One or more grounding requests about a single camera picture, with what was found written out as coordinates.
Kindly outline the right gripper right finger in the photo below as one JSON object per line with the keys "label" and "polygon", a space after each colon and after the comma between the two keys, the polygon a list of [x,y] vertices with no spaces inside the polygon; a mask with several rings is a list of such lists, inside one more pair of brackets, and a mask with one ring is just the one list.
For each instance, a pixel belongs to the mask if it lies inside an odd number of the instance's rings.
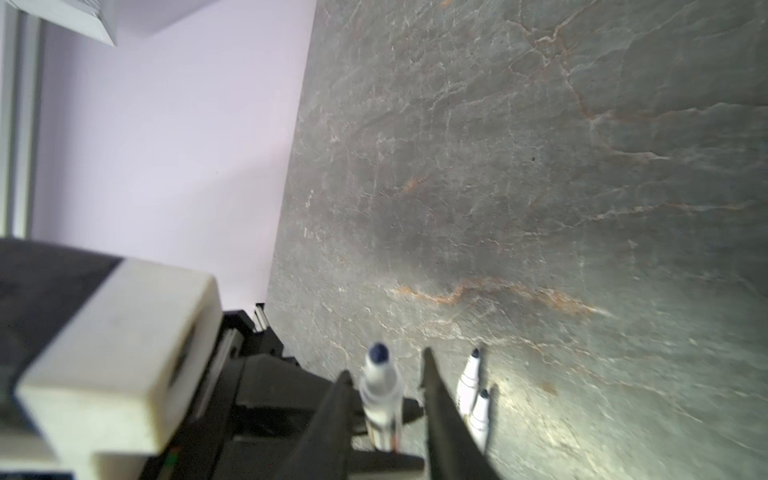
{"label": "right gripper right finger", "polygon": [[442,380],[432,349],[422,352],[429,473],[434,480],[500,477],[471,438]]}

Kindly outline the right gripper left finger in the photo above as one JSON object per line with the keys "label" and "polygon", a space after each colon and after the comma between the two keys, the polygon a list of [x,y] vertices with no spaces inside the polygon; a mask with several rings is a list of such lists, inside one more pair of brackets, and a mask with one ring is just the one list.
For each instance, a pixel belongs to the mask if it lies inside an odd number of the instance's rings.
{"label": "right gripper left finger", "polygon": [[274,479],[346,479],[351,452],[353,382],[337,377]]}

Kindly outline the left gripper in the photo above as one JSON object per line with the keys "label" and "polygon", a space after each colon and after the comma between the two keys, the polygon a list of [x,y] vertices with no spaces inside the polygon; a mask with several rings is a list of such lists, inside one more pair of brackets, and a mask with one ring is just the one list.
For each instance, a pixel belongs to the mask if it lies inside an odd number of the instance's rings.
{"label": "left gripper", "polygon": [[176,435],[151,458],[144,479],[417,479],[419,456],[359,451],[298,455],[318,413],[344,410],[366,433],[359,392],[302,369],[263,309],[225,313],[208,369]]}

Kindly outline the white marker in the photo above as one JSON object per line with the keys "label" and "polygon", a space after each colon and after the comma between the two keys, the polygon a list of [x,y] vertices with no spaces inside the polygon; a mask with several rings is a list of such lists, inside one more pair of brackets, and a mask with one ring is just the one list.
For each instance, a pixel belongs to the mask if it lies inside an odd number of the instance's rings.
{"label": "white marker", "polygon": [[479,393],[480,366],[480,349],[474,348],[459,377],[455,393],[456,407],[463,418],[471,414]]}
{"label": "white marker", "polygon": [[400,448],[404,381],[389,348],[373,344],[365,358],[359,393],[373,447],[383,452]]}
{"label": "white marker", "polygon": [[489,391],[482,389],[476,397],[473,409],[467,416],[467,427],[470,436],[482,454],[486,452],[490,431],[489,408]]}

